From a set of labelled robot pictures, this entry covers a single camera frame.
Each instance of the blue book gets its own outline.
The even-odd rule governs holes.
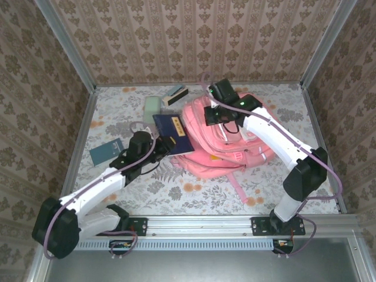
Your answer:
[[[176,143],[170,156],[185,155],[194,151],[179,115],[153,115],[153,119],[159,135],[170,136]]]
[[[120,140],[120,138],[117,138],[103,145],[100,145],[97,148],[91,149],[89,152],[92,157],[94,166],[97,166],[100,163],[104,163],[107,160],[117,157],[123,149],[124,147],[122,141]]]

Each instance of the wall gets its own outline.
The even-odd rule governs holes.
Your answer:
[[[376,259],[376,1],[358,1],[308,92],[347,209]]]
[[[88,92],[34,2],[0,1],[0,281],[21,281],[59,196]]]
[[[340,0],[52,0],[100,85],[300,80]]]

